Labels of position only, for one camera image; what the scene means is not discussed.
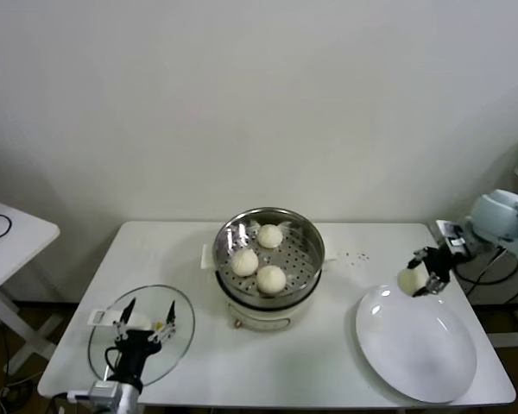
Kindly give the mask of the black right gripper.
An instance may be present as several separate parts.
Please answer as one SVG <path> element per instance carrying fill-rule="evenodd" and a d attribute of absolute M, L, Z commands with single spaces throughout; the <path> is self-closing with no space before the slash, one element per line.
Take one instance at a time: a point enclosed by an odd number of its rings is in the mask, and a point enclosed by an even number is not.
<path fill-rule="evenodd" d="M 426 283 L 414 292 L 413 298 L 440 293 L 445 288 L 445 281 L 450 280 L 450 271 L 455 265 L 455 257 L 447 246 L 415 250 L 413 259 L 408 262 L 408 268 L 414 269 L 423 261 L 428 273 L 434 275 L 431 275 Z"/>

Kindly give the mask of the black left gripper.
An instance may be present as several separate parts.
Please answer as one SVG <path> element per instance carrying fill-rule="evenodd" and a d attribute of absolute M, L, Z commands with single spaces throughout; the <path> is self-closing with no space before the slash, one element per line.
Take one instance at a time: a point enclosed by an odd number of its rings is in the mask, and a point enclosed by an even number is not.
<path fill-rule="evenodd" d="M 118 382 L 141 382 L 146 360 L 161 351 L 161 343 L 172 338 L 176 333 L 175 301 L 169 307 L 166 319 L 154 325 L 151 330 L 130 329 L 128 322 L 136 305 L 132 298 L 120 318 L 113 323 L 114 341 L 120 353 L 120 359 L 113 368 L 111 379 Z"/>

